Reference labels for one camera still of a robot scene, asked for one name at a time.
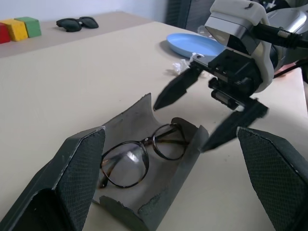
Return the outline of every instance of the light blue dish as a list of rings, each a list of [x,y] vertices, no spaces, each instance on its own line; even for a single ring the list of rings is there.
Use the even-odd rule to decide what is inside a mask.
[[[167,42],[174,52],[187,58],[190,58],[193,53],[217,56],[225,49],[223,45],[215,40],[184,33],[168,35]]]

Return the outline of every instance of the black cable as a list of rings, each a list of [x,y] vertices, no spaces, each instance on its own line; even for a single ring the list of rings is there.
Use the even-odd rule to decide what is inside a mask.
[[[282,28],[277,28],[259,23],[254,27],[256,38],[273,45],[295,49],[296,47],[308,48],[308,41],[302,39],[302,35],[291,33]]]
[[[300,39],[300,40],[297,42],[297,46],[298,46],[298,47],[301,47],[301,48],[308,48],[308,40]]]
[[[282,76],[282,75],[284,75],[285,73],[288,73],[288,72],[290,72],[290,71],[292,71],[292,70],[294,70],[294,69],[296,69],[296,68],[298,68],[298,67],[301,67],[301,66],[304,66],[304,65],[307,65],[307,64],[308,64],[308,61],[300,60],[300,61],[298,61],[294,66],[291,66],[291,67],[289,67],[289,68],[287,68],[287,69],[285,69],[285,70],[283,70],[283,71],[281,71],[281,72],[275,74],[275,75],[274,75],[274,78],[277,78],[277,77],[279,77],[279,76]]]

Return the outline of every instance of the eyeglasses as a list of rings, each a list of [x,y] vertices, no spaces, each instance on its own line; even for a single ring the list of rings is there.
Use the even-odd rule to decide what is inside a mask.
[[[92,17],[65,18],[58,20],[56,23],[58,27],[63,27],[67,32],[80,31],[83,26],[90,29],[98,28],[97,22]]]
[[[106,187],[108,181],[120,188],[140,183],[149,170],[147,146],[152,145],[158,156],[165,160],[179,160],[188,144],[180,124],[163,125],[142,141],[120,143],[102,155],[100,188]]]

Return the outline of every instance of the white wall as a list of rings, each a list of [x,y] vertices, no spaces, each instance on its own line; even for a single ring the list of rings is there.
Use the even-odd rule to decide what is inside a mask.
[[[164,21],[167,0],[0,0],[0,20],[30,16],[42,21],[125,11]]]

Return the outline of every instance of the yellow block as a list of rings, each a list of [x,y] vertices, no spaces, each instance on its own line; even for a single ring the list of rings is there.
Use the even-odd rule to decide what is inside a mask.
[[[17,21],[15,19],[7,19],[0,21],[0,23],[4,23],[10,33],[11,40],[20,41],[28,38],[26,26],[24,22]]]

